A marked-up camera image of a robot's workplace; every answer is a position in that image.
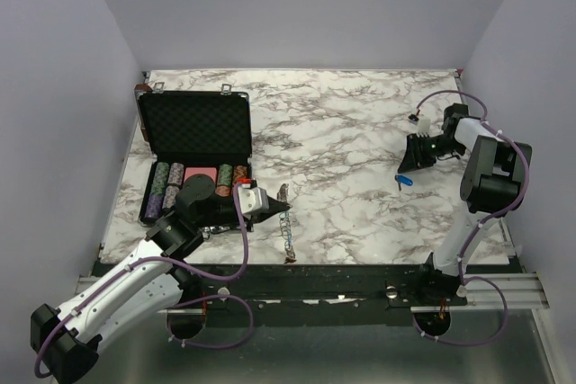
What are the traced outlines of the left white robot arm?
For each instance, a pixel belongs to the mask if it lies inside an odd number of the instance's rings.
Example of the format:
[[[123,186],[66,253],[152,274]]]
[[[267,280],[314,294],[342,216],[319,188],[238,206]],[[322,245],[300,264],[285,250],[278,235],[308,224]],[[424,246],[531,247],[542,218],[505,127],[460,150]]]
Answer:
[[[185,259],[204,241],[211,226],[238,228],[248,247],[249,224],[257,224],[291,208],[269,197],[247,178],[231,194],[216,193],[206,174],[188,178],[175,205],[157,220],[129,255],[85,291],[58,307],[39,306],[31,314],[31,348],[36,353],[34,374],[59,383],[75,383],[95,365],[100,349],[126,326],[162,308],[191,307],[199,298],[203,279],[229,282],[248,267],[244,255],[230,275],[203,271]]]

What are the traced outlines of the blue tagged key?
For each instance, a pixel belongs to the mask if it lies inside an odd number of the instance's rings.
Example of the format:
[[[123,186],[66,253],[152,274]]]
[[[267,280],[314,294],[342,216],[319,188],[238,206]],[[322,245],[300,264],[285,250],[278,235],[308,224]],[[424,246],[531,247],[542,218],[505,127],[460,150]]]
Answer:
[[[394,180],[395,180],[396,184],[398,185],[398,189],[400,191],[402,190],[402,188],[404,186],[411,187],[414,184],[413,181],[409,177],[407,177],[403,174],[396,174],[394,176]]]

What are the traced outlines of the grey blue spiral keyring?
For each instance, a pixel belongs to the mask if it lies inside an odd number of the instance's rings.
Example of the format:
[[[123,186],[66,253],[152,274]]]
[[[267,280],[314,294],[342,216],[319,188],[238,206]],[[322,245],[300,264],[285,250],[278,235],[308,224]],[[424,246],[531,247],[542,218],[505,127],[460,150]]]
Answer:
[[[287,203],[289,194],[289,184],[283,183],[277,193],[277,200]],[[283,247],[285,252],[285,263],[295,263],[296,253],[293,248],[293,236],[290,220],[290,212],[285,210],[279,214],[279,226],[283,238]]]

